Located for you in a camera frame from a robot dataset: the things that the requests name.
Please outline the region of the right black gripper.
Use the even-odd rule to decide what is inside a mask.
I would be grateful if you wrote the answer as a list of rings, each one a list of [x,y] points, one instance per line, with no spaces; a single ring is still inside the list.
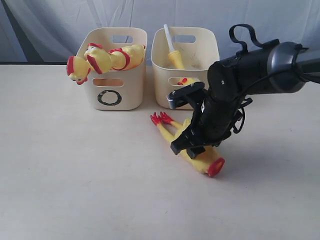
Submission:
[[[176,155],[185,152],[191,160],[218,159],[220,143],[232,133],[238,134],[244,126],[244,107],[247,106],[244,95],[232,101],[219,100],[205,91],[203,82],[197,81],[173,90],[166,98],[170,109],[189,104],[195,110],[201,105],[195,120],[170,121],[176,128],[170,142],[170,148]]]

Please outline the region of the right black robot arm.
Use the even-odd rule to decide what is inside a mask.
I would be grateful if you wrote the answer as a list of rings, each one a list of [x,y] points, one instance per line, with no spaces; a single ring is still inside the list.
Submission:
[[[208,68],[207,83],[197,81],[168,94],[171,109],[186,104],[193,108],[190,124],[171,150],[195,158],[206,146],[217,147],[242,130],[253,95],[296,93],[319,81],[320,52],[294,42],[216,61]]]

